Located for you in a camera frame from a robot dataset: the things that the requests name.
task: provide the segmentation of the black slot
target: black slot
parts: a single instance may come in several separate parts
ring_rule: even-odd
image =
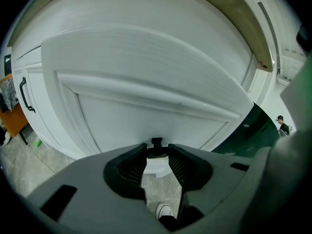
[[[76,191],[76,187],[62,185],[42,206],[41,211],[57,221]]]
[[[233,163],[232,165],[230,165],[231,167],[235,168],[235,169],[239,169],[242,171],[247,171],[249,166],[248,165],[243,165],[243,164],[239,164],[239,163]]]

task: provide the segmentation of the person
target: person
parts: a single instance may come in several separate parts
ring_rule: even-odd
[[[156,218],[171,232],[177,228],[177,220],[173,216],[172,208],[169,204],[161,203],[156,210]]]
[[[287,126],[285,123],[284,123],[284,117],[279,115],[276,120],[278,122],[278,124],[281,125],[281,127],[279,128],[280,130],[283,130],[287,135],[290,134],[289,132],[289,126]]]

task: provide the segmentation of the green object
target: green object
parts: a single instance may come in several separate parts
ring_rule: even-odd
[[[34,140],[34,146],[40,146],[40,144],[42,143],[41,139],[39,139],[39,137],[37,137],[35,140]]]

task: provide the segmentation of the ceiling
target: ceiling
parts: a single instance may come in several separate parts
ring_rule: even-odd
[[[279,53],[278,80],[287,85],[297,75],[306,56],[296,41],[301,21],[285,0],[254,0],[271,20]]]

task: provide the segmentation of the cloth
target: cloth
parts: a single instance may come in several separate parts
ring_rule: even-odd
[[[12,111],[14,106],[18,104],[12,78],[9,78],[8,80],[4,80],[0,84],[0,93],[3,96],[3,100],[6,106],[8,107],[9,110]]]
[[[177,220],[174,216],[162,216],[159,221],[171,232],[177,228]]]
[[[279,129],[283,130],[287,135],[289,135],[289,127],[285,123],[283,123]]]

